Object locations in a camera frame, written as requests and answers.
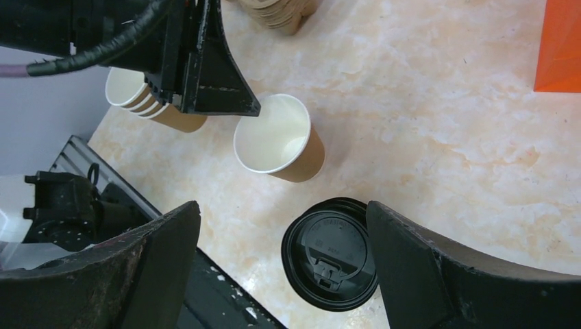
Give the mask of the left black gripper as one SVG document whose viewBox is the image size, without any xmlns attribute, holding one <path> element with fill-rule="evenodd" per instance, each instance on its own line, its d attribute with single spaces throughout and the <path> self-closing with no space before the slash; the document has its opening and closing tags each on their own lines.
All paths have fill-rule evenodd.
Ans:
<svg viewBox="0 0 581 329">
<path fill-rule="evenodd" d="M 221 2 L 191 1 L 182 34 L 185 10 L 185 1 L 2 1 L 1 46 L 50 59 L 1 63 L 1 76 L 119 67 L 145 73 L 166 98 L 181 95 L 183 113 L 258 116 L 260 103 L 226 41 Z"/>
</svg>

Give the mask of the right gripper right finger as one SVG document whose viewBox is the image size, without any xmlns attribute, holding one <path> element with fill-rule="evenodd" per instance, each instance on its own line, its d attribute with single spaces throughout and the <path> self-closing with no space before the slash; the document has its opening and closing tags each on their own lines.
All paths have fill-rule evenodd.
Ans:
<svg viewBox="0 0 581 329">
<path fill-rule="evenodd" d="M 579 328 L 580 277 L 497 258 L 371 201 L 367 227 L 391 328 Z"/>
</svg>

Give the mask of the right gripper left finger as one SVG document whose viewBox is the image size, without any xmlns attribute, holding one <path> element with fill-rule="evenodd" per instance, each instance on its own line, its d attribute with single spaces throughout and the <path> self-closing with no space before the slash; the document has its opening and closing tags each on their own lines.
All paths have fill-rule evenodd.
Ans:
<svg viewBox="0 0 581 329">
<path fill-rule="evenodd" d="M 186 202 L 34 269 L 1 273 L 2 328 L 173 328 L 201 226 Z"/>
</svg>

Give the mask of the stack of brown paper cups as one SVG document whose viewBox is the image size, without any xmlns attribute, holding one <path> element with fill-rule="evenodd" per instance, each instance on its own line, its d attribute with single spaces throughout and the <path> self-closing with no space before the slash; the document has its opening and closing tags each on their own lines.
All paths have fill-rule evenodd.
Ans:
<svg viewBox="0 0 581 329">
<path fill-rule="evenodd" d="M 207 120 L 206 116 L 185 114 L 171 103 L 158 101 L 145 82 L 145 74 L 139 71 L 111 68 L 105 95 L 112 106 L 185 133 L 199 130 Z"/>
</svg>

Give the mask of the single brown paper cup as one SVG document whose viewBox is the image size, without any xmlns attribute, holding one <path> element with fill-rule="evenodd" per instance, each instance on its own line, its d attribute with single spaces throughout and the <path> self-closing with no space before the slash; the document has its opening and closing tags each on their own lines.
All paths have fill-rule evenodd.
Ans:
<svg viewBox="0 0 581 329">
<path fill-rule="evenodd" d="M 234 153 L 249 171 L 289 182 L 305 182 L 320 172 L 325 149 L 307 107 L 296 97 L 275 94 L 260 101 L 257 117 L 239 120 Z"/>
</svg>

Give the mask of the stack of black cup lids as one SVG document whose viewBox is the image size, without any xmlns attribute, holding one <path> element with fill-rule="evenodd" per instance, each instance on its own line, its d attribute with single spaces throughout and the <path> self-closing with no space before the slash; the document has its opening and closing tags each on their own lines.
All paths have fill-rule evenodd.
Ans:
<svg viewBox="0 0 581 329">
<path fill-rule="evenodd" d="M 294 220 L 281 244 L 284 273 L 307 303 L 332 312 L 362 306 L 378 287 L 367 205 L 348 197 L 319 202 Z"/>
</svg>

